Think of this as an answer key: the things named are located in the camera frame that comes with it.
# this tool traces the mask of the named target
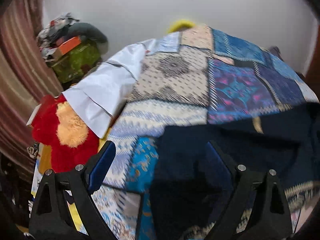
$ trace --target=pink and blue pattern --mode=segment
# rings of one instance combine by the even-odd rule
[[[250,112],[274,106],[268,89],[255,75],[255,70],[235,67],[217,59],[208,59],[210,107],[208,122],[230,122],[250,117]]]

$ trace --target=dark navy cloth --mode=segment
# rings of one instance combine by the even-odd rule
[[[283,189],[319,179],[319,110],[319,104],[306,103],[261,116],[263,133],[252,119],[166,127],[156,142],[159,160],[150,188],[157,239],[175,240],[194,225],[215,222],[228,203],[233,182],[206,148],[208,141],[252,171],[276,170]]]

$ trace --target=grey cloth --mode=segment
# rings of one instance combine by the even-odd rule
[[[90,23],[74,23],[70,26],[66,40],[75,36],[81,36],[81,41],[83,41],[84,36],[98,43],[105,43],[108,41],[107,37]]]

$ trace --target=white wall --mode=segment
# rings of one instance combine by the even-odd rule
[[[304,0],[44,0],[44,11],[45,24],[72,12],[99,28],[109,39],[105,58],[127,44],[160,38],[172,22],[189,19],[261,47],[278,46],[290,66],[305,72],[317,35]]]

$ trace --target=black metal bracket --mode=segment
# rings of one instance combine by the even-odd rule
[[[47,170],[39,184],[31,212],[29,232],[36,239],[116,240],[95,206],[91,194],[98,190],[116,155],[107,141],[86,165],[69,172]],[[64,190],[71,190],[81,221],[89,237],[76,230]]]
[[[290,211],[276,171],[250,171],[244,165],[237,165],[214,141],[210,143],[229,169],[235,182],[235,190],[205,240],[263,240],[289,237],[292,234]],[[236,234],[236,228],[253,190],[256,190],[256,197],[248,224],[244,231]]]

